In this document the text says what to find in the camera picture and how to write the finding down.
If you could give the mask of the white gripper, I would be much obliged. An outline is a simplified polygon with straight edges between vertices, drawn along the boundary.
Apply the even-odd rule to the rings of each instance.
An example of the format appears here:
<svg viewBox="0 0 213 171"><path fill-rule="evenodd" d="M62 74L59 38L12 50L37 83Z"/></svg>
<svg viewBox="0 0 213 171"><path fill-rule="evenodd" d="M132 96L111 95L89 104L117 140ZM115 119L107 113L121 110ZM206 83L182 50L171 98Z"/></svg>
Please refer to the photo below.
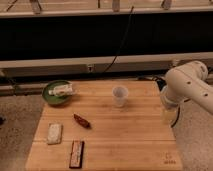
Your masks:
<svg viewBox="0 0 213 171"><path fill-rule="evenodd" d="M163 123L166 125L175 125L180 116L180 106L173 103L166 96L167 87L164 86L160 92L160 100L163 105L162 117Z"/></svg>

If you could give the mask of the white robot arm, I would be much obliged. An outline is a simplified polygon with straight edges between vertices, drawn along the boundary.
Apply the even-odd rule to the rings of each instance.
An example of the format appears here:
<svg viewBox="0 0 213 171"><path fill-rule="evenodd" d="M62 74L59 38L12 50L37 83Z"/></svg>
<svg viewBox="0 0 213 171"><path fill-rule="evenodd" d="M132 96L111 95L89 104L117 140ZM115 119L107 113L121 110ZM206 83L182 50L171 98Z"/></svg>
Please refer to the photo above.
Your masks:
<svg viewBox="0 0 213 171"><path fill-rule="evenodd" d="M163 104L163 123L172 125L180 103L190 99L213 115L213 86L205 82L207 66L200 61L191 61L174 67L165 74L166 85L160 92Z"/></svg>

